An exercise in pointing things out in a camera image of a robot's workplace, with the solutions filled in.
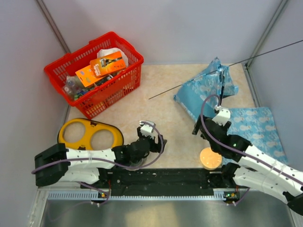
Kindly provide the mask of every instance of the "cable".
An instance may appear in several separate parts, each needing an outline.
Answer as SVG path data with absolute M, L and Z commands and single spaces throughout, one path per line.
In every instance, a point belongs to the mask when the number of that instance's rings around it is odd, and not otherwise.
M 45 164 L 43 166 L 40 166 L 40 167 L 34 169 L 31 173 L 35 174 L 36 172 L 38 172 L 42 169 L 45 169 L 47 167 L 56 165 L 56 164 L 61 163 L 61 162 L 87 161 L 87 160 L 97 160 L 97 161 L 102 161 L 102 162 L 108 162 L 108 163 L 114 164 L 116 166 L 119 166 L 119 167 L 122 167 L 122 168 L 127 168 L 127 169 L 142 169 L 142 168 L 148 167 L 148 166 L 152 165 L 153 163 L 155 163 L 160 158 L 160 156 L 162 155 L 162 153 L 164 151 L 164 141 L 163 141 L 163 137 L 161 136 L 160 132 L 156 129 L 156 127 L 154 125 L 152 125 L 148 122 L 143 122 L 143 123 L 151 126 L 157 132 L 157 134 L 159 135 L 159 138 L 160 138 L 160 143 L 161 143 L 161 149 L 160 149 L 159 155 L 153 161 L 151 161 L 150 163 L 148 163 L 146 165 L 143 165 L 143 166 L 125 166 L 125 165 L 122 165 L 122 164 L 119 164 L 119 163 L 116 163 L 116 162 L 113 162 L 113 161 L 110 161 L 110 160 L 106 160 L 106 159 L 103 159 L 103 158 L 98 158 L 98 157 L 68 158 L 68 159 L 62 159 L 62 160 L 54 161 L 54 162 Z
M 235 203 L 233 203 L 234 204 L 234 206 L 237 206 L 246 196 L 247 196 L 247 194 L 248 194 L 248 192 L 250 191 L 250 188 L 247 188 L 247 190 L 245 191 L 245 193 L 242 195 L 242 197 L 238 200 L 238 201 L 236 201 Z
M 238 62 L 236 62 L 236 63 L 233 63 L 233 64 L 228 65 L 228 67 L 231 67 L 231 66 L 233 66 L 233 65 L 242 63 L 242 62 L 244 62 L 244 61 L 248 61 L 248 60 L 250 60 L 250 59 L 254 59 L 254 58 L 257 58 L 257 57 L 259 57 L 259 56 L 262 56 L 262 55 L 265 55 L 265 54 L 268 54 L 268 53 L 271 53 L 271 52 L 274 52 L 274 51 L 277 51 L 277 50 L 286 48 L 286 47 L 291 46 L 291 45 L 294 45 L 294 44 L 298 44 L 298 43 L 300 43 L 300 42 L 303 42 L 303 39 L 300 40 L 300 41 L 297 41 L 297 42 L 294 42 L 294 43 L 285 45 L 285 46 L 281 46 L 281 47 L 276 48 L 276 49 L 273 49 L 273 50 L 271 50 L 271 51 L 267 51 L 267 52 L 265 52 L 265 53 L 258 54 L 258 55 L 256 55 L 256 56 L 251 57 L 251 58 L 247 58 L 247 59 L 238 61 Z M 212 72 L 209 72 L 209 73 L 207 73 L 207 74 L 205 74 L 205 75 L 212 74 L 212 73 L 214 73 L 214 72 L 216 72 L 216 71 L 217 71 L 217 70 L 212 71 Z M 173 90 L 173 89 L 175 89 L 175 88 L 178 88 L 178 87 L 180 87 L 180 86 L 182 86 L 182 85 L 183 85 L 183 84 L 180 84 L 180 85 L 177 85 L 177 86 L 175 86 L 175 87 L 172 87 L 172 88 L 170 88 L 170 89 L 168 89 L 168 90 L 166 90 L 166 91 L 163 91 L 163 92 L 161 92 L 161 93 L 159 93 L 159 94 L 157 94 L 157 95 L 155 95 L 155 96 L 153 96 L 153 97 L 150 97 L 149 99 L 155 98 L 155 97 L 157 97 L 157 96 L 159 96 L 159 95 L 162 95 L 162 94 L 164 94 L 164 93 L 166 93 L 166 92 L 168 92 L 168 91 L 171 91 L 171 90 Z
M 290 176 L 290 175 L 288 175 L 288 174 L 286 174 L 286 173 L 284 173 L 284 172 L 278 170 L 278 169 L 275 168 L 274 166 L 272 166 L 272 165 L 266 163 L 265 161 L 263 161 L 263 160 L 261 160 L 261 159 L 259 159 L 259 158 L 257 158 L 257 157 L 254 157 L 254 156 L 252 156 L 252 155 L 250 155 L 250 154 L 246 154 L 245 152 L 242 152 L 242 151 L 237 150 L 237 149 L 235 149 L 235 148 L 229 147 L 229 146 L 227 146 L 227 145 L 221 143 L 221 142 L 220 142 L 219 140 L 217 140 L 214 136 L 212 136 L 212 134 L 208 131 L 208 129 L 207 129 L 206 125 L 205 125 L 205 122 L 203 121 L 203 111 L 204 111 L 205 104 L 206 104 L 206 102 L 207 102 L 210 98 L 212 98 L 212 97 L 217 97 L 217 98 L 218 98 L 218 103 L 220 103 L 220 97 L 219 97 L 218 95 L 216 95 L 216 94 L 210 95 L 210 96 L 208 96 L 208 97 L 204 100 L 204 102 L 203 102 L 203 104 L 202 104 L 202 107 L 201 107 L 201 123 L 202 123 L 202 126 L 203 126 L 203 128 L 204 128 L 206 134 L 207 134 L 214 142 L 216 142 L 216 143 L 219 144 L 220 146 L 222 146 L 222 147 L 224 147 L 224 148 L 226 148 L 226 149 L 228 149 L 228 150 L 231 150 L 231 151 L 233 151 L 233 152 L 235 152 L 235 153 L 238 153 L 238 154 L 240 154 L 240 155 L 242 155 L 242 156 L 250 157 L 250 158 L 252 158 L 252 159 L 254 159 L 254 160 L 256 160 L 256 161 L 262 163 L 263 165 L 265 165 L 265 166 L 267 166 L 267 167 L 269 167 L 269 168 L 272 168 L 272 169 L 275 170 L 277 173 L 280 173 L 281 175 L 283 175 L 283 176 L 285 176 L 285 177 L 288 177 L 289 179 L 291 179 L 291 180 L 293 180 L 293 181 L 295 181 L 295 182 L 297 182 L 297 183 L 299 183 L 300 185 L 303 186 L 303 182 L 301 182 L 300 180 L 298 180 L 298 179 L 296 179 L 296 178 L 294 178 L 294 177 L 292 177 L 292 176 Z
M 83 202 L 79 202 L 79 203 L 77 203 L 77 204 L 75 204 L 75 205 L 73 205 L 73 206 L 71 206 L 70 208 L 68 208 L 68 209 L 66 209 L 65 211 L 63 211 L 58 217 L 56 217 L 56 218 L 51 218 L 51 213 L 50 213 L 50 208 L 47 210 L 47 216 L 48 216 L 48 219 L 49 219 L 49 221 L 50 222 L 56 222 L 57 220 L 59 220 L 60 218 L 62 218 L 66 213 L 68 213 L 69 211 L 71 211 L 72 209 L 74 209 L 74 208 L 76 208 L 77 206 L 80 206 L 80 205 L 82 205 L 82 204 L 96 204 L 97 206 L 98 206 L 98 208 L 100 207 L 100 206 L 102 206 L 102 205 L 104 205 L 104 204 L 106 204 L 107 202 L 108 202 L 108 200 L 109 200 L 109 197 L 110 197 L 110 191 L 109 192 L 105 192 L 105 191 L 103 191 L 103 190 L 101 190 L 101 189 L 99 189 L 99 188 L 95 188 L 95 187 L 92 187 L 92 186 L 90 186 L 90 185 L 88 185 L 88 184 L 85 184 L 85 183 L 83 183 L 83 182 L 77 182 L 77 183 L 79 183 L 80 185 L 82 185 L 82 186 L 84 186 L 84 187 L 87 187 L 87 188 L 90 188 L 90 189 L 93 189 L 93 190 L 96 190 L 96 191 L 98 191 L 98 192 L 100 192 L 100 193 L 104 193 L 106 196 L 107 196 L 107 198 L 106 198 L 106 200 L 104 201 L 104 202 L 102 202 L 102 203 L 95 203 L 95 202 L 92 202 L 92 201 L 83 201 Z

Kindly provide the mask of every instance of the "orange disc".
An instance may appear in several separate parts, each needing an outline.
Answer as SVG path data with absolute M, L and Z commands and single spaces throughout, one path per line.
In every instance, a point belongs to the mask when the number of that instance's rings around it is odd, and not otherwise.
M 204 148 L 200 153 L 200 160 L 205 169 L 215 170 L 222 163 L 222 156 L 212 151 L 211 148 Z

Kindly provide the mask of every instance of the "gray wall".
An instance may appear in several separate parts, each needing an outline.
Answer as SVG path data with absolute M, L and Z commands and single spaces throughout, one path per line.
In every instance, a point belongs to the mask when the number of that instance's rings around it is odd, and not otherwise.
M 0 7 L 0 226 L 26 226 L 34 156 L 56 142 L 66 110 L 45 65 L 64 53 L 34 0 Z
M 303 39 L 303 1 L 292 0 L 272 30 L 262 52 Z M 264 106 L 273 112 L 291 165 L 303 171 L 303 43 L 258 57 L 251 74 Z
M 108 31 L 147 64 L 250 57 L 280 0 L 45 0 L 71 51 Z

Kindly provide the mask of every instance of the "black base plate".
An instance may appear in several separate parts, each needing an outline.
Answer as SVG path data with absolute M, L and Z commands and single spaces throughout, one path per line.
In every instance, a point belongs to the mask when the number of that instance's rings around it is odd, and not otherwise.
M 113 196 L 198 196 L 213 195 L 213 188 L 226 188 L 220 169 L 210 172 L 202 168 L 106 170 L 107 181 L 93 186 L 108 188 Z

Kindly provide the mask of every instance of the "red basket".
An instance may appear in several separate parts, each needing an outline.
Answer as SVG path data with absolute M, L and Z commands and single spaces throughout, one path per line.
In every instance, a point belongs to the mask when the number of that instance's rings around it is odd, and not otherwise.
M 99 50 L 113 47 L 120 48 L 127 55 L 129 63 L 127 69 L 76 101 L 71 101 L 62 91 L 66 76 L 74 76 L 76 71 L 88 66 L 91 60 L 97 58 Z M 68 53 L 47 65 L 44 71 L 53 87 L 69 105 L 77 107 L 88 119 L 91 119 L 139 87 L 143 61 L 143 57 L 125 39 L 114 32 L 109 32 L 90 41 L 80 50 Z

